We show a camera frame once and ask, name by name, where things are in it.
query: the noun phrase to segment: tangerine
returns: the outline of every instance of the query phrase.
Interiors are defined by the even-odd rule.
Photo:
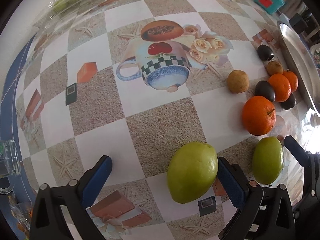
[[[292,71],[284,71],[283,75],[289,80],[291,86],[291,93],[295,92],[298,88],[298,77]]]
[[[262,96],[250,98],[242,109],[242,123],[253,135],[267,134],[276,123],[275,106]]]
[[[289,98],[291,86],[289,80],[284,75],[274,74],[269,78],[268,82],[275,91],[277,102],[284,102]]]

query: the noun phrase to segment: metal tray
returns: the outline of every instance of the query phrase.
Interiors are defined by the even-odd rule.
[[[298,90],[306,104],[320,117],[320,77],[316,63],[299,35],[288,25],[278,22],[280,47],[290,71],[299,80]]]

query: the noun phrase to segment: dark purple fruit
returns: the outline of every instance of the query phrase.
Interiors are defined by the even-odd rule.
[[[293,108],[296,105],[296,98],[294,95],[291,93],[287,101],[281,102],[280,105],[284,110],[289,110]]]
[[[274,53],[272,51],[272,49],[270,49],[268,46],[266,45],[260,45],[257,49],[257,53],[258,56],[261,60],[265,61],[265,60],[272,60],[274,57]]]
[[[261,80],[258,82],[254,90],[254,95],[263,96],[264,98],[268,99],[270,102],[274,102],[276,100],[275,91],[273,90],[269,82],[265,80]]]

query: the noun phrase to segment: glass cup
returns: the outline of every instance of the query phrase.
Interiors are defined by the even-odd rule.
[[[0,140],[0,179],[10,175],[20,174],[20,162],[17,146],[14,140]],[[8,194],[13,190],[14,183],[7,188],[0,187],[1,194]]]

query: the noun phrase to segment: checkered pattern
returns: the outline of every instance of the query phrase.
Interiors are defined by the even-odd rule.
[[[168,66],[184,66],[190,69],[189,62],[187,62],[184,57],[180,58],[176,56],[163,55],[162,57],[147,62],[147,66],[141,67],[143,80],[145,80],[146,77],[156,69]]]
[[[276,20],[252,0],[117,0],[97,6],[103,1],[94,0],[91,8],[57,23],[38,50],[34,48],[41,35],[30,47],[16,91],[18,123],[36,89],[45,104],[33,140],[18,128],[29,182],[34,189],[42,183],[65,185],[92,168],[101,155],[109,155],[114,167],[98,199],[118,190],[152,217],[131,229],[134,239],[215,239],[236,209],[227,197],[216,196],[216,211],[201,219],[197,201],[213,196],[212,187],[198,200],[175,203],[167,187],[167,166],[179,147],[195,140],[212,144],[219,156],[250,174],[252,142],[258,138],[240,121],[248,94],[231,94],[225,79],[234,69],[247,72],[250,84],[267,77],[252,37],[274,28]],[[216,32],[234,49],[219,57],[218,67],[205,70],[192,67],[187,58],[163,55],[141,68],[142,78],[121,81],[116,75],[119,63],[134,57],[141,28],[155,20]],[[76,102],[66,106],[65,89],[87,62],[95,62],[98,72],[77,84]],[[149,73],[170,65],[190,72],[178,91],[155,90],[143,82]],[[134,65],[121,68],[123,76],[136,72]],[[292,114],[277,112],[292,125],[301,123],[297,107],[287,113]],[[301,138],[301,129],[295,136]],[[197,225],[207,225],[208,233],[188,229]]]

